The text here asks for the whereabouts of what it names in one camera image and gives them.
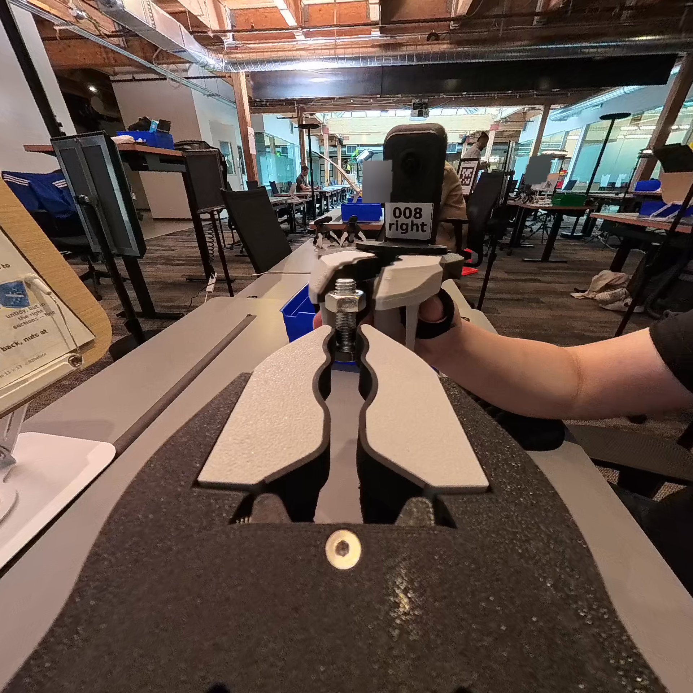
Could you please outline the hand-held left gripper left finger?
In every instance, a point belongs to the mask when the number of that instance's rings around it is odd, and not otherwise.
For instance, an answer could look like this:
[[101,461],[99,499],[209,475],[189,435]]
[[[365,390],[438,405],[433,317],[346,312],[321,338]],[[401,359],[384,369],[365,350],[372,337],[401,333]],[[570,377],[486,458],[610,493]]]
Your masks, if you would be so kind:
[[274,351],[253,371],[204,463],[201,487],[259,492],[308,466],[330,466],[332,327]]

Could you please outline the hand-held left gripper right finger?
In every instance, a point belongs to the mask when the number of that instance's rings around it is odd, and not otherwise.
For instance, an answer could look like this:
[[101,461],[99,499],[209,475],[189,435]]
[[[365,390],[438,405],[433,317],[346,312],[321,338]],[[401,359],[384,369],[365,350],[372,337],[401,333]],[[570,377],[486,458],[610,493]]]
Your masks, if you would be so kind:
[[371,378],[359,422],[366,454],[427,496],[486,492],[487,476],[435,370],[371,325],[359,334]]

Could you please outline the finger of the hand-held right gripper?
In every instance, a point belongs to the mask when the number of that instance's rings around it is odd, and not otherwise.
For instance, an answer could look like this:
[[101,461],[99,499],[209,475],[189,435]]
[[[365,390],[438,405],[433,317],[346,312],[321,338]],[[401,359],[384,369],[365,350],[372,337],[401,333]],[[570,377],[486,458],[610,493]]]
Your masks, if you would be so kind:
[[405,255],[385,266],[374,284],[374,309],[418,306],[441,288],[441,256]]
[[320,256],[310,275],[308,293],[313,306],[320,308],[322,324],[335,325],[335,313],[326,307],[326,295],[334,289],[337,279],[353,279],[357,289],[365,293],[365,308],[358,314],[361,319],[371,301],[379,273],[380,259],[370,252],[341,250]]

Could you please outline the steel hex nut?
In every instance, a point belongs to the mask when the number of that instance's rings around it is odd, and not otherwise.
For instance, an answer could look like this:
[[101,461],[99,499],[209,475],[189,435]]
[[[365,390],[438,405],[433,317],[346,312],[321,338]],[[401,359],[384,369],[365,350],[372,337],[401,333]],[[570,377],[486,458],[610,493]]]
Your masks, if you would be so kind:
[[335,315],[359,313],[366,303],[365,293],[358,289],[348,292],[334,290],[325,296],[325,309]]

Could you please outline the steel hex bolt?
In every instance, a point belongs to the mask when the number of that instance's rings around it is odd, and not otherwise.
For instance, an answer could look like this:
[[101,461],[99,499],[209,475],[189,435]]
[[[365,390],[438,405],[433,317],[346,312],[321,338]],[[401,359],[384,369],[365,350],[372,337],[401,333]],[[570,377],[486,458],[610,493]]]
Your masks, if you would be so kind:
[[[337,292],[348,292],[356,289],[356,281],[353,279],[341,278],[335,282],[334,290]],[[335,315],[336,359],[340,362],[352,362],[354,360],[356,316],[357,313]]]

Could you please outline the person's right forearm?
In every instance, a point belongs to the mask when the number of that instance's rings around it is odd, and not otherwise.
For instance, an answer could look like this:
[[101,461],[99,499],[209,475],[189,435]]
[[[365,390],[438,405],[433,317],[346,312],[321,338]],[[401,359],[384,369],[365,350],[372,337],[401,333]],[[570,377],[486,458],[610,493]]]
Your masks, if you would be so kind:
[[441,369],[492,405],[527,417],[608,419],[692,408],[692,392],[651,334],[559,347],[466,327]]

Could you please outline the person's right hand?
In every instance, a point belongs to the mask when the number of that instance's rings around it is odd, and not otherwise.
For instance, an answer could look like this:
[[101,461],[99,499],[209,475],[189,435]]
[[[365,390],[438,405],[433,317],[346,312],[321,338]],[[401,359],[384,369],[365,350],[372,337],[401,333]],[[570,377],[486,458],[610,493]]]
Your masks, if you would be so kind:
[[450,296],[445,291],[443,296],[444,299],[434,295],[420,305],[417,323],[425,328],[438,327],[444,324],[447,316],[450,316],[452,318],[450,328],[445,333],[430,339],[416,337],[411,350],[430,366],[442,370],[459,384],[471,382],[472,377],[476,376],[480,368],[475,354],[478,337],[485,337],[488,334],[478,325],[462,320],[455,304],[452,304],[453,312],[447,313],[446,301],[450,299]]

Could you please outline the blue plastic bin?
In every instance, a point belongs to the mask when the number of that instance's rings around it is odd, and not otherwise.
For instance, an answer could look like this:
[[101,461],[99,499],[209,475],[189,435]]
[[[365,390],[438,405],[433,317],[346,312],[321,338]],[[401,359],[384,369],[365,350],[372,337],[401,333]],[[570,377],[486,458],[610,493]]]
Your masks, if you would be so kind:
[[[298,292],[290,301],[281,309],[284,324],[286,327],[286,332],[290,342],[297,340],[300,337],[308,334],[313,329],[313,317],[315,315],[314,306],[310,301],[308,295],[308,287],[305,287],[300,292]],[[334,361],[340,362],[336,359],[336,337],[337,331],[335,325],[333,326],[335,330],[335,344],[333,348]],[[342,363],[353,363],[356,362],[356,338],[355,338],[355,349],[354,349],[354,360],[352,362],[342,362]]]

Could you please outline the black panel stand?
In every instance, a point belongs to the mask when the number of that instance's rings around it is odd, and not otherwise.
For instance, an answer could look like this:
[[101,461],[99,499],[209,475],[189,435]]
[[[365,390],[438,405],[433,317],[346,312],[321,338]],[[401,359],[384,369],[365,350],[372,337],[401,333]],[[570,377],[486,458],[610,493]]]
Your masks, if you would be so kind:
[[221,240],[220,212],[225,207],[222,192],[226,189],[225,179],[222,176],[221,153],[214,148],[210,148],[183,151],[182,156],[186,169],[184,185],[206,278],[210,280],[215,271],[212,265],[208,239],[203,229],[203,215],[207,215],[211,222],[214,238],[213,245],[215,245],[217,255],[221,261],[229,295],[233,297],[232,280]]
[[237,192],[221,189],[221,196],[255,273],[266,273],[291,254],[290,243],[264,188]]

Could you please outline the wooden top office desk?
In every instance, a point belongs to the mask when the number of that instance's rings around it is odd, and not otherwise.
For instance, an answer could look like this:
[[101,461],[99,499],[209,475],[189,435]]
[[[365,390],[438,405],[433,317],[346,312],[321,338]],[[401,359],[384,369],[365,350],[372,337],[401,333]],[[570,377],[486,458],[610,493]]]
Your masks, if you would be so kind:
[[136,199],[137,209],[155,220],[191,220],[180,151],[118,143],[117,149]]

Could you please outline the white cloth heap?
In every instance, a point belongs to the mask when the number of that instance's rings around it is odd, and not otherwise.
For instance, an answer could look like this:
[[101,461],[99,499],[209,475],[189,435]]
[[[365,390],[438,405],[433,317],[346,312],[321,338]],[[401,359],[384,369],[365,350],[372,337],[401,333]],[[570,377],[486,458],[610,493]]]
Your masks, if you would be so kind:
[[624,313],[633,303],[632,283],[632,276],[628,273],[602,270],[593,276],[586,289],[575,289],[570,295],[574,299],[594,300],[605,310]]

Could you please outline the dark framed panel on stand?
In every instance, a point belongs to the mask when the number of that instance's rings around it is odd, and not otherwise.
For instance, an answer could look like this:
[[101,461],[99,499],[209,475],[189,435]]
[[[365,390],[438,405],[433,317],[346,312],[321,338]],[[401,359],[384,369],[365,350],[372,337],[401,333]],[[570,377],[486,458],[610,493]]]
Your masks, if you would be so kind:
[[126,269],[140,309],[138,318],[175,321],[180,313],[158,312],[143,278],[139,260],[145,238],[117,144],[105,132],[51,139],[69,192],[92,249],[105,258],[104,247]]

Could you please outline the wooden backboard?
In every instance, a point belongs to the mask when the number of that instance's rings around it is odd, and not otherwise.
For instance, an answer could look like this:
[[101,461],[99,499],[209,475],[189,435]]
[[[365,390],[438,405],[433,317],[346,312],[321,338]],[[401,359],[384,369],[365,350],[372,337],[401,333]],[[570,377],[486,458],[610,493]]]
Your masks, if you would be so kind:
[[[107,314],[4,181],[1,182],[1,229],[27,257],[39,276],[95,335],[95,340],[82,349],[83,364],[62,380],[96,363],[105,355],[112,341]],[[17,409],[62,380],[43,389]]]

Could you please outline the blue striped jacket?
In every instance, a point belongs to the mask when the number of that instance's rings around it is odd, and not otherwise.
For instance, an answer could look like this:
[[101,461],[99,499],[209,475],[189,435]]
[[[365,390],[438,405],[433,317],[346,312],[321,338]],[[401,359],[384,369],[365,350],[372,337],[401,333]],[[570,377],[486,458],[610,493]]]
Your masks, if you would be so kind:
[[47,212],[55,218],[76,216],[74,200],[61,170],[25,173],[3,170],[1,178],[28,212]]

